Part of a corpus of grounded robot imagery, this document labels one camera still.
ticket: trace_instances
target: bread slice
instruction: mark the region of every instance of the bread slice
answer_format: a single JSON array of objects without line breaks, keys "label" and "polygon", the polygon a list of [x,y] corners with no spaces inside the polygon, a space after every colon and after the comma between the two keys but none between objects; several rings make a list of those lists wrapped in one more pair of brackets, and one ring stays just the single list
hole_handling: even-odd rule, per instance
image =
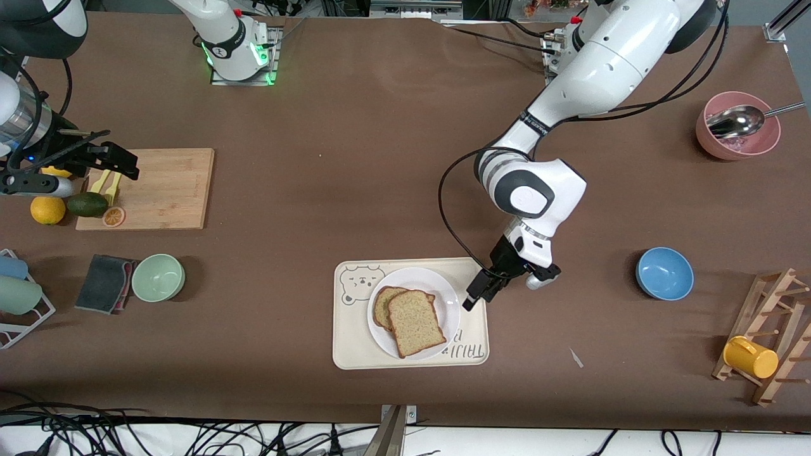
[{"label": "bread slice", "polygon": [[436,318],[434,298],[425,291],[408,290],[388,302],[388,316],[400,358],[448,341]]},{"label": "bread slice", "polygon": [[375,308],[372,310],[375,324],[390,333],[392,332],[392,323],[388,319],[388,302],[403,291],[408,291],[408,289],[399,286],[384,286],[377,292],[375,297]]}]

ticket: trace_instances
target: pink bowl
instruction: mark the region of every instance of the pink bowl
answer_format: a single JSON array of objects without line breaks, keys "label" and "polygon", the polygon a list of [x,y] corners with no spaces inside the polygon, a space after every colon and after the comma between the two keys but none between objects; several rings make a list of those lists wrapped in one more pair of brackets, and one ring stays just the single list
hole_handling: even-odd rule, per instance
[{"label": "pink bowl", "polygon": [[712,136],[706,119],[738,105],[751,105],[764,112],[771,109],[763,100],[748,93],[723,92],[712,97],[696,120],[696,138],[710,155],[723,160],[743,160],[769,152],[780,141],[780,121],[776,117],[766,119],[754,134],[736,140],[718,140]]}]

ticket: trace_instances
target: spoon handle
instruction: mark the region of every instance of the spoon handle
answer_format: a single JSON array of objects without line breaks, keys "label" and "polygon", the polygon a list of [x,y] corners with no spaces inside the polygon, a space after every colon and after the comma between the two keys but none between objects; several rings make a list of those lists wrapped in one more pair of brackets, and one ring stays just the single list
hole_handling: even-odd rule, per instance
[{"label": "spoon handle", "polygon": [[788,111],[798,110],[805,106],[805,101],[800,101],[799,103],[794,103],[793,105],[783,106],[782,108],[776,108],[773,110],[768,110],[763,113],[764,118],[773,117],[778,114],[787,113]]}]

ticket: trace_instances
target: orange slice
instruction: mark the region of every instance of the orange slice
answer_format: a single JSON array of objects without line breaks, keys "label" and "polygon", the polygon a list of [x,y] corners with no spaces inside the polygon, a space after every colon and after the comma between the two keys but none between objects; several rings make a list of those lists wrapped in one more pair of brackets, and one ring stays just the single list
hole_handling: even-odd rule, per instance
[{"label": "orange slice", "polygon": [[107,209],[104,212],[104,215],[101,216],[101,220],[104,223],[104,226],[108,228],[115,228],[116,226],[120,226],[124,223],[124,220],[127,218],[127,212],[124,209],[119,207],[113,207]]}]

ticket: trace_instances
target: mug handle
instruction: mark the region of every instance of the mug handle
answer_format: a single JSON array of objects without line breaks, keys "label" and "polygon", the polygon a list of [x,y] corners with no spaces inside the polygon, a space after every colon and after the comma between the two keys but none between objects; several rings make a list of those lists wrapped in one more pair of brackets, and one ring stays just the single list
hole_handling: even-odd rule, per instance
[{"label": "mug handle", "polygon": [[752,345],[751,342],[749,342],[748,340],[746,340],[744,338],[736,338],[734,342],[736,344],[738,344],[739,346],[742,346],[743,348],[745,348],[752,355],[757,353],[757,348],[755,348],[755,346]]}]

